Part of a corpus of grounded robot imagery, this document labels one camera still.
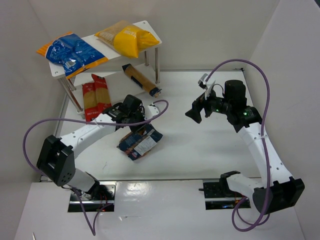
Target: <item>label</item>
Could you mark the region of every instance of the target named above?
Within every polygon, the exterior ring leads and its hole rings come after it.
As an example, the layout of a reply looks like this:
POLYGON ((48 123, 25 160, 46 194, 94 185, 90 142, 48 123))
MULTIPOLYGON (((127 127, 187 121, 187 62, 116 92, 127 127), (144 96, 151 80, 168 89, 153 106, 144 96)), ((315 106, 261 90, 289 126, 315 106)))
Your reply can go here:
POLYGON ((156 145, 156 141, 153 140, 151 136, 146 137, 142 142, 140 142, 134 150, 137 151, 138 154, 141 156, 148 152, 150 149, 152 149, 156 145))
POLYGON ((98 107, 89 107, 84 110, 85 120, 87 122, 91 122, 92 120, 96 119, 98 117, 100 112, 98 111, 98 107))
POLYGON ((90 91, 94 91, 95 90, 95 84, 93 82, 87 82, 85 84, 82 85, 82 94, 83 96, 90 92, 90 91))
POLYGON ((65 62, 65 65, 66 65, 66 67, 69 69, 69 68, 71 68, 72 66, 74 66, 76 63, 75 62, 73 62, 73 61, 66 61, 65 62))
POLYGON ((95 89, 98 89, 98 88, 108 89, 105 78, 101 79, 99 77, 99 78, 93 78, 93 80, 94 80, 95 89))

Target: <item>yellow bag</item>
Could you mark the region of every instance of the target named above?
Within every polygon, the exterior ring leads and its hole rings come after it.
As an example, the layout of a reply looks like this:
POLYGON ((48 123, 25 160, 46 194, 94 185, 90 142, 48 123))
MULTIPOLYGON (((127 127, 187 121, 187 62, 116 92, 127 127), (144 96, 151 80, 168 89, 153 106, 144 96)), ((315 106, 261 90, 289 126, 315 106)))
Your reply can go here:
POLYGON ((95 36, 128 58, 137 58, 139 52, 159 43, 150 32, 124 20, 97 32, 95 36))

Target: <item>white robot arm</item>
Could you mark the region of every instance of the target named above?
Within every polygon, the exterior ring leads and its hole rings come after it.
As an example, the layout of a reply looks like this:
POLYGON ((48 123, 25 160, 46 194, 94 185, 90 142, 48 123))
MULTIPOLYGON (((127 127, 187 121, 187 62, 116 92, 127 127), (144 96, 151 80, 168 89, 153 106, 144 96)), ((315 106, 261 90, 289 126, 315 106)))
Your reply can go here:
POLYGON ((203 77, 198 83, 206 91, 193 103, 192 109, 185 113, 198 124, 202 121, 200 112, 205 111, 205 117, 212 113, 227 116, 235 131, 248 146, 255 164, 257 165, 261 181, 248 178, 238 171, 231 171, 221 175, 220 183, 226 191, 238 192, 249 198, 252 206, 261 213, 266 196, 267 162, 263 141, 265 139, 270 163, 270 194, 268 208, 265 214, 273 213, 292 207, 298 201, 305 185, 301 179, 294 179, 286 169, 273 147, 266 130, 261 135, 262 118, 256 108, 247 106, 246 87, 240 80, 225 82, 223 97, 217 97, 213 85, 207 86, 203 77))

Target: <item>white table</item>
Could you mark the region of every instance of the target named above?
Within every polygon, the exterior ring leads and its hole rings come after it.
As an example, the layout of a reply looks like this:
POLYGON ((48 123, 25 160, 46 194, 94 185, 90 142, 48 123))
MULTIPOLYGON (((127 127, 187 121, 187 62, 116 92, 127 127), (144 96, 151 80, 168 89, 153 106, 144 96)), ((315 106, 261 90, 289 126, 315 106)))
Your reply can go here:
MULTIPOLYGON (((162 41, 146 20, 136 22, 133 24, 143 30, 146 30, 146 31, 152 33, 152 35, 159 41, 159 43, 157 45, 154 45, 152 47, 148 47, 147 49, 145 49, 145 51, 144 51, 144 64, 143 64, 143 66, 140 66, 140 68, 139 68, 143 72, 144 72, 144 68, 146 68, 145 71, 150 71, 150 69, 152 69, 153 75, 151 77, 149 77, 149 79, 154 80, 154 82, 156 84, 158 84, 160 82, 160 66, 159 66, 160 63, 159 63, 159 49, 158 49, 158 47, 160 47, 160 45, 162 44, 162 41), (148 51, 151 49, 154 49, 155 71, 153 70, 153 68, 149 64, 148 51)), ((98 50, 100 53, 102 53, 105 57, 108 58, 109 61, 116 60, 119 58, 125 58, 124 56, 120 55, 115 50, 113 50, 111 47, 107 46, 105 43, 100 41, 99 38, 96 37, 94 34, 86 36, 86 37, 82 37, 82 40, 84 40, 89 45, 91 45, 96 50, 98 50)), ((84 117, 83 104, 81 105, 79 103, 79 101, 82 100, 82 95, 77 97, 73 93, 73 91, 76 91, 77 85, 74 84, 71 79, 66 79, 65 70, 61 65, 54 64, 49 61, 49 67, 50 67, 52 77, 54 79, 57 79, 60 82, 60 84, 62 85, 63 89, 65 90, 67 96, 69 97, 69 99, 70 99, 71 103, 73 104, 73 107, 75 108, 77 113, 79 115, 81 115, 82 117, 84 117)), ((117 79, 117 80, 119 80, 119 79, 121 80, 121 77, 119 77, 118 75, 113 78, 117 79)))
MULTIPOLYGON (((232 210, 206 210, 201 180, 118 182, 114 212, 101 213, 94 237, 82 212, 68 212, 70 191, 33 183, 15 240, 303 240, 293 207, 272 213, 250 232, 238 232, 232 210)), ((253 222, 257 211, 240 209, 253 222)), ((93 221, 95 212, 89 212, 93 221)), ((247 227, 236 219, 241 228, 247 227)))
MULTIPOLYGON (((163 139, 146 156, 132 161, 116 148, 119 140, 130 131, 126 127, 103 137, 83 151, 75 161, 76 167, 99 180, 211 179, 233 170, 248 177, 259 177, 253 157, 225 115, 213 113, 210 118, 204 118, 202 114, 201 124, 185 116, 192 102, 203 93, 198 80, 204 73, 209 72, 161 72, 159 87, 162 88, 162 94, 159 98, 168 100, 169 108, 152 122, 163 134, 163 139)), ((225 81, 232 79, 246 84, 241 71, 219 71, 211 81, 213 79, 223 86, 225 81)), ((135 92, 140 88, 134 84, 130 89, 135 92)), ((215 91, 218 96, 221 95, 222 90, 218 86, 215 91)), ((146 92, 137 97, 144 105, 155 100, 146 92)), ((248 91, 246 97, 247 104, 252 105, 248 91)), ((67 105, 65 117, 81 119, 71 102, 67 105)), ((81 126, 79 123, 64 122, 60 136, 81 126)))

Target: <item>snack package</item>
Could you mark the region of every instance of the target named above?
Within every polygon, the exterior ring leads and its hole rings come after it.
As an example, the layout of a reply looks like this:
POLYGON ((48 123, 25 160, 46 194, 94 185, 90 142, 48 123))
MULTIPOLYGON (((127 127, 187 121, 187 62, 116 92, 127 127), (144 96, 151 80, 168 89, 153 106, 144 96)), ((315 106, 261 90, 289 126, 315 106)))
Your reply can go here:
POLYGON ((98 111, 99 113, 102 113, 103 110, 112 106, 110 101, 107 82, 104 77, 97 76, 95 74, 91 74, 91 77, 94 81, 95 97, 96 97, 96 103, 98 106, 98 111))
POLYGON ((155 84, 153 84, 131 64, 123 65, 122 69, 124 71, 124 74, 127 75, 128 78, 138 84, 139 87, 149 93, 150 96, 157 98, 160 95, 161 89, 157 88, 155 84))
POLYGON ((97 105, 95 84, 88 82, 82 85, 84 115, 87 122, 91 122, 100 114, 97 105))
POLYGON ((134 161, 149 153, 162 137, 161 133, 155 130, 150 123, 147 123, 122 138, 117 148, 134 161))
POLYGON ((150 32, 124 20, 97 32, 95 36, 128 58, 137 58, 139 52, 159 43, 150 32))
POLYGON ((67 32, 36 52, 50 62, 62 65, 67 79, 108 61, 101 52, 72 32, 67 32))

